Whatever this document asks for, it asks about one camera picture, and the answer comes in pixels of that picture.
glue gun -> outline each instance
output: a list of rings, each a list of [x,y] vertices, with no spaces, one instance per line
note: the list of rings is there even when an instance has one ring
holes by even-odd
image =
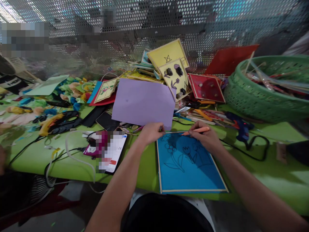
[[[243,119],[232,113],[232,112],[225,112],[225,116],[235,122],[234,127],[238,130],[238,135],[236,139],[238,141],[248,143],[249,140],[249,130],[254,129],[254,125],[251,123],[244,122]]]

red board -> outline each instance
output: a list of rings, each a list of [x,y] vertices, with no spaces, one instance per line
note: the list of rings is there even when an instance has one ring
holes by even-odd
[[[114,92],[109,98],[107,99],[104,99],[102,101],[99,101],[97,103],[94,103],[95,99],[97,98],[97,94],[96,96],[93,98],[92,102],[89,104],[90,106],[97,106],[97,105],[107,105],[107,104],[110,104],[110,103],[114,103],[115,102],[115,99],[116,99],[116,92]]]
[[[240,62],[249,59],[258,46],[258,44],[255,44],[218,50],[204,75],[225,74],[226,76],[230,76],[235,71],[236,66]]]
[[[225,103],[225,99],[216,77],[190,73],[188,73],[188,77],[195,98]]]

purple paper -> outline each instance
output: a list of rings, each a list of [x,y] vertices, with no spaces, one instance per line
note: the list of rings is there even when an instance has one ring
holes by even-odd
[[[172,127],[174,108],[174,98],[166,85],[122,78],[112,119],[140,126],[149,122],[163,122],[168,131]]]

hand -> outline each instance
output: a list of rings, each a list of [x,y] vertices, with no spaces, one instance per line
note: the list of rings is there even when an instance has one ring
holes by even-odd
[[[143,127],[138,140],[147,146],[163,135],[165,135],[165,130],[162,122],[148,123]]]
[[[220,142],[217,133],[211,128],[209,131],[205,131],[204,133],[200,134],[196,131],[193,131],[194,129],[201,128],[201,127],[209,127],[209,125],[197,121],[194,123],[194,125],[189,129],[188,133],[191,135],[191,137],[196,138],[201,142],[201,144],[206,148],[207,151],[209,151],[212,155],[216,155],[216,153],[225,150],[224,146]]]

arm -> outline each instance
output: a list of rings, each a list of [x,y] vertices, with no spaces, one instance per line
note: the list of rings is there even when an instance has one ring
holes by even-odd
[[[120,231],[122,216],[135,190],[142,153],[148,144],[164,134],[163,123],[150,123],[144,126],[106,187],[85,232]]]
[[[208,125],[197,121],[189,134],[220,162],[243,204],[264,231],[309,231],[309,224],[301,216],[229,154],[212,128],[203,134],[192,131],[203,126]]]

